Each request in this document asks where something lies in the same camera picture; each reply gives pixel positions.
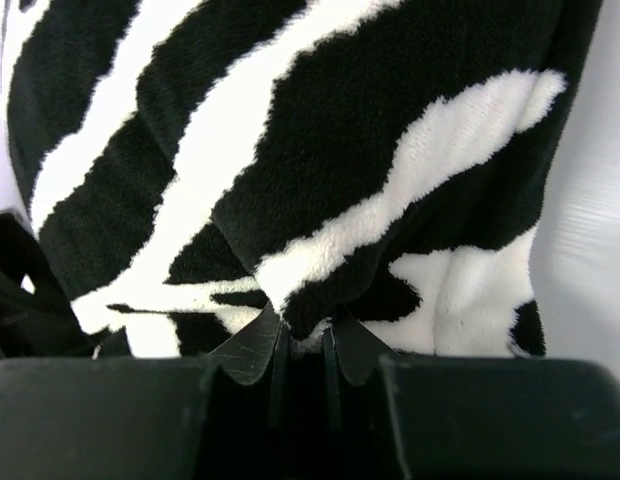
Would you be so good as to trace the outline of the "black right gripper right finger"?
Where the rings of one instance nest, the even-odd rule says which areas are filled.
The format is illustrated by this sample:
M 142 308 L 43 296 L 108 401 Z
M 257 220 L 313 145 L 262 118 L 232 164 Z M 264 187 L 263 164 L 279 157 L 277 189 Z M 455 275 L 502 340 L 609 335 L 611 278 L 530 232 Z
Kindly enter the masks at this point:
M 328 322 L 322 345 L 328 431 L 365 428 L 369 410 L 366 384 L 385 353 L 385 343 L 340 306 Z

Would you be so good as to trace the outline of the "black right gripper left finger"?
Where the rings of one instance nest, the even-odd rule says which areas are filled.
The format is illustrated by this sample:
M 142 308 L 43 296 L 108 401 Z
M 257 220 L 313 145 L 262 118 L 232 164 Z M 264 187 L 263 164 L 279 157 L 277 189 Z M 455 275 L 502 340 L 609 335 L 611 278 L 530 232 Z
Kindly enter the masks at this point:
M 266 425 L 279 429 L 284 417 L 289 328 L 273 306 L 267 303 L 254 320 L 213 350 L 211 356 L 236 384 L 266 386 Z

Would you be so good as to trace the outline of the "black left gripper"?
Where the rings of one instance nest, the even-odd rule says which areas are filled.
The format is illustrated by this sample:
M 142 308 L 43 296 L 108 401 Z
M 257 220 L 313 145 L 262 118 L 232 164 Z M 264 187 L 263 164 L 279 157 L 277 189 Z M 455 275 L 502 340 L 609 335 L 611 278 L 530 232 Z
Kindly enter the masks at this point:
M 11 212 L 0 212 L 0 360 L 87 357 L 82 332 L 39 244 Z

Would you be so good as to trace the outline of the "zebra and grey plush pillowcase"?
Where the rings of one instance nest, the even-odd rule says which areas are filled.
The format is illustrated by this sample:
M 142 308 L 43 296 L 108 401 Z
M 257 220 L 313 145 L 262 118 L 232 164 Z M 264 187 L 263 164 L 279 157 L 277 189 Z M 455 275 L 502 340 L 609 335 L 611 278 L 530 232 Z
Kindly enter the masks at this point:
M 209 352 L 272 307 L 541 357 L 530 254 L 598 1 L 9 1 L 42 356 Z

